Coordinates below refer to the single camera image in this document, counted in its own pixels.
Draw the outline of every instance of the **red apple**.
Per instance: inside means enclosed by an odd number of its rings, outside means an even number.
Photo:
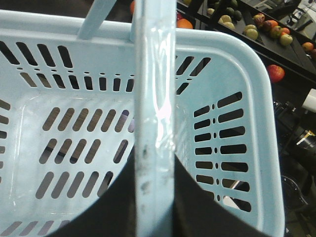
[[[271,83],[279,82],[280,80],[283,79],[285,75],[284,69],[275,64],[271,64],[267,66],[267,71],[268,71]]]
[[[314,45],[311,42],[306,42],[306,43],[302,44],[302,47],[303,47],[305,52],[310,52],[313,50]]]

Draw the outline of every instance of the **apple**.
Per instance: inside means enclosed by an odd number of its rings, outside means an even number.
[[[270,21],[264,21],[262,25],[262,30],[268,32],[272,28],[272,23]]]
[[[314,45],[311,42],[306,42],[306,43],[302,44],[302,47],[303,47],[305,52],[310,52],[314,49]]]
[[[256,40],[259,34],[258,34],[258,31],[255,29],[248,29],[246,30],[245,35],[253,40]]]
[[[281,29],[281,32],[285,32],[286,34],[290,34],[291,32],[290,32],[290,30],[288,29],[288,28],[286,28],[286,27],[283,27],[282,29]]]
[[[314,48],[312,51],[310,51],[310,56],[313,60],[316,61],[316,49]]]
[[[271,38],[277,39],[281,35],[281,26],[274,26],[270,31]]]
[[[267,66],[267,71],[268,71],[271,83],[277,83],[280,80],[282,80],[283,77],[285,76],[284,69],[275,64],[271,64]]]
[[[284,34],[283,36],[280,37],[280,44],[283,46],[288,46],[293,42],[292,36],[288,34]]]

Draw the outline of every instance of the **plastic handle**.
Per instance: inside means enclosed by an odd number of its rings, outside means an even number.
[[[116,0],[94,0],[90,11],[79,29],[78,39],[89,40],[99,29],[104,19],[109,15]]]
[[[175,0],[136,0],[136,236],[172,236]]]

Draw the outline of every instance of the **avocado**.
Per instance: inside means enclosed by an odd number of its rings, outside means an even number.
[[[237,20],[237,21],[240,21],[242,19],[242,14],[240,11],[235,11],[234,12],[234,18]]]

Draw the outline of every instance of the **basket slot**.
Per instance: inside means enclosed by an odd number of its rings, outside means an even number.
[[[202,58],[198,65],[193,69],[190,73],[191,77],[196,77],[200,74],[200,72],[207,66],[207,64],[211,61],[211,58]]]
[[[116,111],[115,110],[110,110],[108,115],[106,116],[102,126],[101,126],[101,131],[102,132],[107,132],[109,130],[109,127],[111,126],[114,117],[116,115]]]
[[[38,232],[38,235],[44,236],[45,234],[47,234],[47,232],[49,231],[49,229],[51,228],[53,224],[54,224],[54,221],[46,221],[43,227]]]
[[[65,184],[67,183],[67,180],[69,179],[69,173],[68,172],[63,172],[53,190],[51,193],[51,197],[56,199],[59,198],[61,192],[63,191]]]
[[[19,61],[16,59],[12,51],[6,46],[3,41],[0,41],[0,51],[6,57],[6,59],[14,65],[19,65]]]
[[[45,123],[43,124],[43,130],[48,131],[51,129],[52,125],[54,124],[55,120],[57,119],[57,116],[60,113],[60,109],[58,107],[55,107],[52,109],[50,114],[48,115]]]
[[[107,172],[106,175],[104,176],[104,179],[100,185],[100,188],[98,190],[97,195],[100,197],[102,194],[108,189],[110,182],[113,178],[113,173],[112,172]]]
[[[85,145],[87,144],[87,141],[85,139],[81,139],[79,142],[78,142],[78,145],[76,146],[73,154],[71,155],[70,157],[70,163],[71,164],[75,164],[79,157],[81,156],[81,153],[85,147]]]
[[[38,221],[32,221],[30,222],[25,228],[24,230],[19,234],[19,236],[27,236],[33,229],[34,227],[37,225]]]
[[[35,197],[37,199],[42,199],[51,183],[51,181],[54,178],[54,173],[53,172],[48,172],[45,177],[43,178],[41,184],[39,185],[39,188],[35,194]]]
[[[78,172],[75,176],[71,186],[69,187],[69,190],[67,192],[67,197],[73,198],[84,178],[84,173],[82,171]]]
[[[22,78],[26,81],[26,83],[27,83],[30,87],[37,87],[37,85],[35,84],[35,82],[34,82],[33,79],[30,77],[29,74],[27,74],[27,73],[20,73],[20,75],[22,76]]]
[[[101,91],[107,90],[107,79],[105,77],[99,78],[99,86]]]
[[[92,118],[91,118],[91,120],[90,120],[90,122],[89,122],[89,124],[88,124],[88,126],[87,126],[87,130],[88,130],[89,132],[92,132],[92,131],[95,129],[95,126],[96,126],[97,123],[99,122],[102,113],[103,113],[103,112],[102,112],[101,109],[97,109],[97,110],[94,112],[94,114],[93,114],[93,116],[92,116]]]
[[[115,164],[117,164],[117,163],[119,163],[121,161],[127,146],[128,146],[128,141],[127,140],[121,141],[121,143],[120,143],[120,145],[118,147],[118,150],[117,150],[117,152],[116,152],[116,154],[115,154],[115,156],[113,158],[113,162]]]
[[[82,196],[84,198],[87,198],[87,197],[90,196],[90,194],[91,194],[91,192],[92,192],[92,190],[94,188],[94,185],[97,182],[98,178],[99,178],[99,173],[97,171],[94,171],[91,174],[91,176],[90,176],[90,178],[89,178],[89,180],[88,180],[88,182],[87,182],[87,184],[84,187],[84,190],[82,192]]]
[[[71,61],[71,58],[70,58],[70,54],[69,54],[69,51],[68,49],[65,47],[65,46],[58,46],[58,52],[60,54],[60,57],[64,63],[64,66],[66,68],[72,68],[73,67],[73,63]]]
[[[20,225],[22,224],[21,221],[13,222],[5,231],[1,233],[0,236],[9,236],[12,234]]]
[[[71,139],[66,139],[64,141],[63,145],[59,149],[58,154],[55,157],[55,163],[56,164],[60,164],[64,160],[65,156],[68,153],[68,150],[69,150],[71,144],[72,144],[72,140]]]
[[[90,147],[90,150],[88,151],[88,154],[86,155],[86,157],[84,159],[85,163],[90,164],[93,161],[94,156],[97,153],[100,145],[101,145],[101,140],[96,139],[93,141],[93,143]]]
[[[78,115],[78,118],[76,119],[74,126],[73,126],[73,131],[79,131],[81,129],[81,126],[87,117],[89,113],[89,110],[84,108],[81,110],[80,114]]]
[[[18,48],[22,52],[23,56],[25,57],[25,59],[28,61],[28,63],[30,65],[32,65],[32,66],[37,66],[38,65],[38,63],[35,61],[32,53],[30,52],[29,48],[26,46],[25,43],[17,42],[16,45],[18,46]]]
[[[47,48],[47,46],[45,44],[38,44],[38,49],[46,63],[47,66],[49,67],[55,67],[55,62],[52,58],[52,56],[50,55],[49,49]]]

